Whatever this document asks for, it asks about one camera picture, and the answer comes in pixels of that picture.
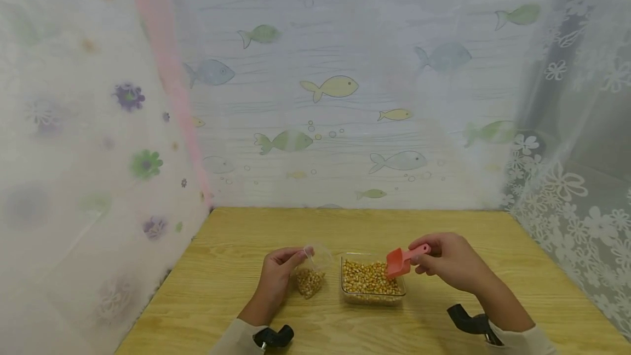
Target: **pink strip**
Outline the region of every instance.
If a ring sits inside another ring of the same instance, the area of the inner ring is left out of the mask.
[[[201,151],[195,135],[188,91],[183,87],[182,67],[175,38],[174,13],[171,0],[135,0],[138,12],[149,32],[151,49],[158,66],[162,86],[169,95],[175,118],[182,128],[186,147],[191,154],[193,169],[198,176],[206,205],[212,207],[212,196],[206,171],[202,164]]]

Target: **table surface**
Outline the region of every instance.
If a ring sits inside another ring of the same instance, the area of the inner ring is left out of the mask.
[[[348,251],[386,253],[425,233],[464,235],[516,293],[563,354],[626,354],[630,344],[500,211],[219,208],[213,211],[158,290],[118,355],[206,354],[256,288],[270,250],[324,244],[336,262]],[[295,331],[286,354],[485,354],[483,340],[453,326],[445,312],[475,298],[437,277],[405,277],[398,308],[340,300],[340,273],[329,269],[310,300],[292,292],[272,327]]]

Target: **black clamp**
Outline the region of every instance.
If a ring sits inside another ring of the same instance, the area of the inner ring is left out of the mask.
[[[491,329],[489,318],[486,314],[478,314],[475,317],[470,317],[461,304],[451,306],[447,309],[447,313],[458,329],[469,334],[483,334],[486,336],[487,342],[495,346],[503,346],[502,341],[499,340]]]
[[[278,333],[274,329],[265,328],[253,335],[252,338],[254,343],[263,351],[266,348],[282,348],[286,347],[294,338],[294,330],[289,325],[284,325]]]

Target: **scoop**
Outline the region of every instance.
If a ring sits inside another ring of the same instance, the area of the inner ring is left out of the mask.
[[[428,244],[421,244],[410,251],[403,251],[402,248],[397,248],[390,252],[386,256],[386,277],[391,280],[409,273],[410,259],[416,255],[429,254],[431,251],[432,248]]]

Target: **sleeve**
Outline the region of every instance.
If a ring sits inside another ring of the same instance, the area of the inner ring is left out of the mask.
[[[235,319],[208,355],[261,355],[263,350],[254,344],[252,336],[266,327]]]
[[[516,333],[516,331],[504,331],[489,321],[497,338],[503,346],[494,346],[487,343],[490,355],[557,355],[552,342],[547,338],[543,330],[534,328]]]

